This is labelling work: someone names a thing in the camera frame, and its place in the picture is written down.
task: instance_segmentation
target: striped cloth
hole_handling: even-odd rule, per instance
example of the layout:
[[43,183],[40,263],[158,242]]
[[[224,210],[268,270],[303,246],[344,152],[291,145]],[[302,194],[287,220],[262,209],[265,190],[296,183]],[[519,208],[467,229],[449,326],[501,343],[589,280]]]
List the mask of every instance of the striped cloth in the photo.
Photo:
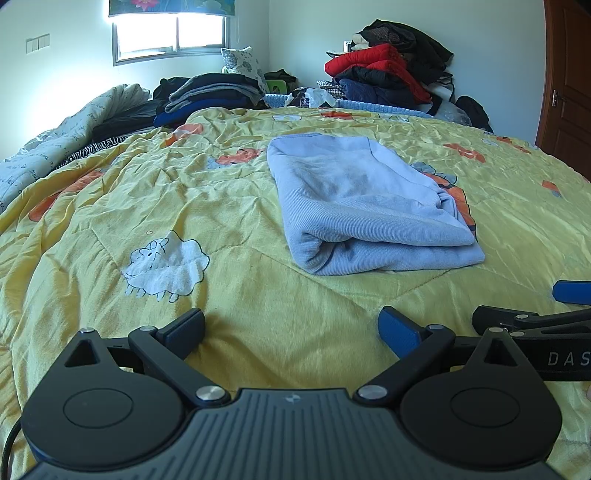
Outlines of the striped cloth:
[[318,80],[318,87],[329,92],[337,100],[346,100],[345,89],[328,80]]
[[80,160],[81,158],[86,158],[91,156],[93,153],[97,153],[98,151],[104,150],[105,148],[111,148],[119,145],[121,142],[125,141],[127,137],[112,137],[103,140],[102,142],[91,143],[90,145],[81,148],[77,152],[74,152],[71,155],[68,155],[62,162],[58,163],[52,171],[57,170],[58,168],[65,167],[66,165],[70,164],[74,160]]

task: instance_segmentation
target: metal screw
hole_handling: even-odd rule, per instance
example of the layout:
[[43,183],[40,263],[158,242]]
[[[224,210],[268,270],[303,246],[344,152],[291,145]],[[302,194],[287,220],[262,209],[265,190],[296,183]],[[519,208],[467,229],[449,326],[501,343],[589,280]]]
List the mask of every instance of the metal screw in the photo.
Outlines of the metal screw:
[[224,395],[226,395],[226,391],[217,385],[208,385],[207,387],[199,388],[199,390],[195,392],[195,395],[197,395],[199,400],[216,401],[221,400]]
[[365,385],[357,390],[357,395],[365,400],[379,400],[388,395],[388,390],[381,385]]

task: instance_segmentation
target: floral pillowcase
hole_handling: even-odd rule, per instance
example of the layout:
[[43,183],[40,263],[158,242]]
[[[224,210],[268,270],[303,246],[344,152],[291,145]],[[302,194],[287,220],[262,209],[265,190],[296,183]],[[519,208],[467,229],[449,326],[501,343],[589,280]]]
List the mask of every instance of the floral pillowcase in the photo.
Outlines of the floral pillowcase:
[[255,79],[263,93],[269,93],[269,87],[256,57],[252,54],[252,47],[243,50],[222,49],[222,58],[228,73],[240,73],[245,77]]

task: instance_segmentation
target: yellow comforter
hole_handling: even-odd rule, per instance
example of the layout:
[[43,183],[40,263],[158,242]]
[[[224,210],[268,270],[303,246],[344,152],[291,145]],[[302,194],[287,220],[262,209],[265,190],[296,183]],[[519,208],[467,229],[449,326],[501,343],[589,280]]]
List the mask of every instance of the yellow comforter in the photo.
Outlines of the yellow comforter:
[[[265,149],[278,135],[316,131],[378,140],[435,178],[474,220],[486,261],[345,277],[299,269]],[[555,158],[436,120],[212,108],[172,133],[131,137],[39,180],[0,216],[1,440],[82,326],[125,336],[198,306],[207,335],[187,361],[229,390],[353,390],[395,361],[376,331],[384,305],[459,335],[474,335],[481,304],[563,312],[551,288],[589,280],[590,209],[591,185]],[[150,254],[170,265],[146,273]],[[550,464],[588,480],[589,383],[548,387],[564,416]],[[18,478],[34,461],[22,436],[14,452]]]

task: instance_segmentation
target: door handle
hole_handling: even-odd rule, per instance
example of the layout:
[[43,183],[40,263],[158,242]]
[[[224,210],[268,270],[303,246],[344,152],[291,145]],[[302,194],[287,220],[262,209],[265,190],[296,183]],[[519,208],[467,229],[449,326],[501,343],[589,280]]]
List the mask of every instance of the door handle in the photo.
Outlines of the door handle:
[[566,97],[562,96],[558,90],[554,89],[554,92],[552,93],[552,106],[553,107],[558,106],[558,100],[561,100],[563,102],[567,101]]

